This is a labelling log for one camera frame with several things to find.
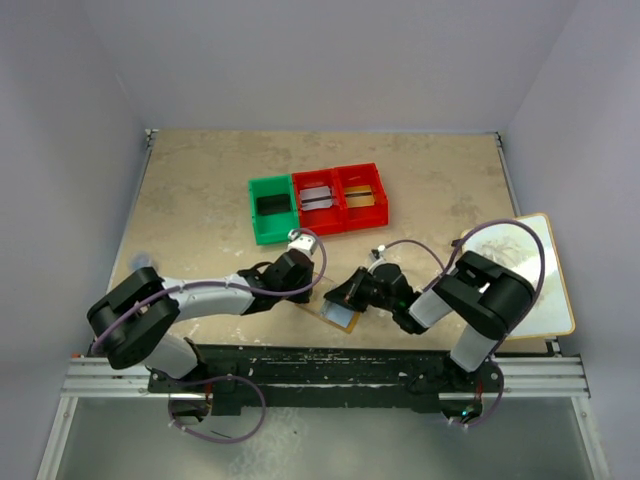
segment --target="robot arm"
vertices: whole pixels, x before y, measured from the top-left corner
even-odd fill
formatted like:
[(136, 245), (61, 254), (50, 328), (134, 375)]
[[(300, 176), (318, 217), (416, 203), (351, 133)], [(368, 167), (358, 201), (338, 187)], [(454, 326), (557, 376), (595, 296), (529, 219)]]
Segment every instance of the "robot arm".
[(359, 312), (369, 305), (387, 310), (400, 328), (412, 334), (422, 334), (457, 312), (468, 325), (449, 356), (465, 372), (480, 367), (534, 301), (527, 280), (472, 251), (422, 293), (411, 288), (398, 265), (385, 261), (382, 249), (372, 251), (372, 260), (371, 267), (358, 268), (325, 299)]
[[(196, 282), (161, 278), (152, 267), (140, 268), (91, 307), (87, 318), (100, 340), (107, 329), (134, 309), (130, 318), (101, 340), (102, 351), (114, 369), (143, 363), (177, 379), (197, 375), (198, 369), (204, 374), (206, 366), (198, 359), (195, 345), (169, 335), (169, 327), (190, 318), (270, 310), (285, 297), (260, 292), (288, 292), (308, 286), (316, 247), (313, 236), (298, 234), (291, 237), (287, 251), (274, 263)], [(307, 303), (310, 295), (308, 289), (286, 299)], [(135, 308), (142, 303), (148, 305)]]

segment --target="black base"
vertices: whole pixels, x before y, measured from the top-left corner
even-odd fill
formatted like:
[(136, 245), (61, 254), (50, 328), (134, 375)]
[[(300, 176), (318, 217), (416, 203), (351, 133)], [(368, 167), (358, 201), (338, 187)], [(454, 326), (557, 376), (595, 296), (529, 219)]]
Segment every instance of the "black base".
[[(270, 407), (409, 408), (441, 412), (439, 394), (497, 392), (498, 373), (491, 363), (466, 374), (446, 352), (198, 345), (210, 376), (246, 377), (263, 391)], [(181, 387), (160, 377), (149, 392), (203, 392), (204, 386)], [(213, 389), (213, 415), (239, 415), (260, 400), (247, 385), (220, 382)], [(461, 409), (468, 401), (461, 402)]]

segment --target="white wall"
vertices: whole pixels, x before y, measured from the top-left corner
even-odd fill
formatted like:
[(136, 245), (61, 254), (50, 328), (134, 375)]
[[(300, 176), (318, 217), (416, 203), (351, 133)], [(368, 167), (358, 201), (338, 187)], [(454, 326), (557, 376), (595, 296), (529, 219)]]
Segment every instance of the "white wall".
[(549, 212), (617, 478), (640, 472), (640, 3), (581, 0), (506, 135), (521, 207)]
[(575, 0), (84, 0), (152, 127), (495, 131)]
[(35, 478), (144, 131), (76, 0), (0, 0), (0, 477)]

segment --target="tan tabletop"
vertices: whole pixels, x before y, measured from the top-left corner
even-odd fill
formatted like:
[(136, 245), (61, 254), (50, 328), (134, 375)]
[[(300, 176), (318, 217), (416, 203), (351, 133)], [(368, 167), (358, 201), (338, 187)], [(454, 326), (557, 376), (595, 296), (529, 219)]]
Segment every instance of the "tan tabletop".
[[(161, 275), (215, 278), (274, 260), (284, 244), (255, 243), (247, 182), (251, 178), (375, 162), (390, 205), (387, 227), (323, 237), (326, 275), (345, 281), (369, 250), (398, 238), (433, 247), (446, 260), (452, 239), (478, 223), (512, 217), (500, 157), (491, 135), (163, 130), (159, 132), (133, 217), (123, 239), (114, 282), (128, 262), (148, 252)], [(420, 248), (399, 245), (386, 257), (409, 281), (424, 286), (438, 272)], [(320, 264), (316, 254), (316, 265)], [(346, 334), (281, 302), (246, 317), (188, 320), (171, 333), (196, 343), (450, 349), (464, 321), (452, 314), (420, 336), (404, 333), (390, 314), (371, 308)], [(546, 351), (543, 339), (503, 347)]]

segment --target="glass panel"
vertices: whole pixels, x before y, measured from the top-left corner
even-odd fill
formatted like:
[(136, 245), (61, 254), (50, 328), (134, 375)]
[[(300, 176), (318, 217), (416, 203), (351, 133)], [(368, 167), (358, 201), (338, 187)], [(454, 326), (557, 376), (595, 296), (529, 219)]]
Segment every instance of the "glass panel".
[[(209, 428), (247, 431), (257, 414), (212, 418)], [(506, 399), (468, 431), (397, 409), (274, 408), (239, 445), (167, 424), (164, 399), (81, 399), (58, 479), (593, 478), (569, 399)]]

